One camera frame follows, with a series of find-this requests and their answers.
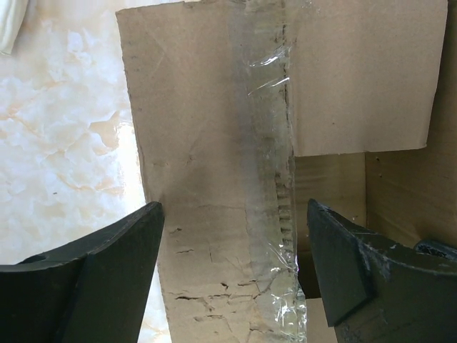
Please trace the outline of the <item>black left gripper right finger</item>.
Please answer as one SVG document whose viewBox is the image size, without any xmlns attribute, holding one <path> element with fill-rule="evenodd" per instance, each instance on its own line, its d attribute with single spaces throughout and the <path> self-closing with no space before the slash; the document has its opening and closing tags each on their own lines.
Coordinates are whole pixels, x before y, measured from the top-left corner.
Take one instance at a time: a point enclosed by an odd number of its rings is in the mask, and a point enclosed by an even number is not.
<svg viewBox="0 0 457 343">
<path fill-rule="evenodd" d="M 312 199 L 307 223 L 339 342 L 455 342 L 456 259 L 422 254 Z"/>
</svg>

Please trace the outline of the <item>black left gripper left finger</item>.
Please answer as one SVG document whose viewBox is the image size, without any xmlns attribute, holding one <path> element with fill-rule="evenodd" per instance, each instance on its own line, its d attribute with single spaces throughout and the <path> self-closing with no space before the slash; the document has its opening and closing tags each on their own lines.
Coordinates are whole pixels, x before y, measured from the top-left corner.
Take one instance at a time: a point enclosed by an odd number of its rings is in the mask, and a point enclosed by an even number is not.
<svg viewBox="0 0 457 343">
<path fill-rule="evenodd" d="M 1 267 L 3 342 L 139 338 L 164 228 L 151 202 L 58 248 Z"/>
</svg>

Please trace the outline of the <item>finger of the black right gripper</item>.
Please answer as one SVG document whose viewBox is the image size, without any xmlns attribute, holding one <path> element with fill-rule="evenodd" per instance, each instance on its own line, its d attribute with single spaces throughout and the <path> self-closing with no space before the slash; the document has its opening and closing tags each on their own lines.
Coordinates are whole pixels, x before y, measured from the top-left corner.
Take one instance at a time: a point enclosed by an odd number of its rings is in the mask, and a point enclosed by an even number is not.
<svg viewBox="0 0 457 343">
<path fill-rule="evenodd" d="M 432 239 L 421 240 L 415 245 L 414 250 L 422 254 L 444 259 L 457 259 L 456 248 Z"/>
</svg>

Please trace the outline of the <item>brown cardboard express box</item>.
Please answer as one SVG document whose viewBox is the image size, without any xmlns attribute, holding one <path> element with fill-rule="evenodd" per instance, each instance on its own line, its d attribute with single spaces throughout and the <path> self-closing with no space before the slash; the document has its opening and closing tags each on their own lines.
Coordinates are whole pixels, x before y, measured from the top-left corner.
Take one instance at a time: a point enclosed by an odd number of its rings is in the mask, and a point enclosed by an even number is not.
<svg viewBox="0 0 457 343">
<path fill-rule="evenodd" d="M 192 1 L 117 13 L 173 342 L 339 342 L 310 200 L 456 248 L 454 1 Z"/>
</svg>

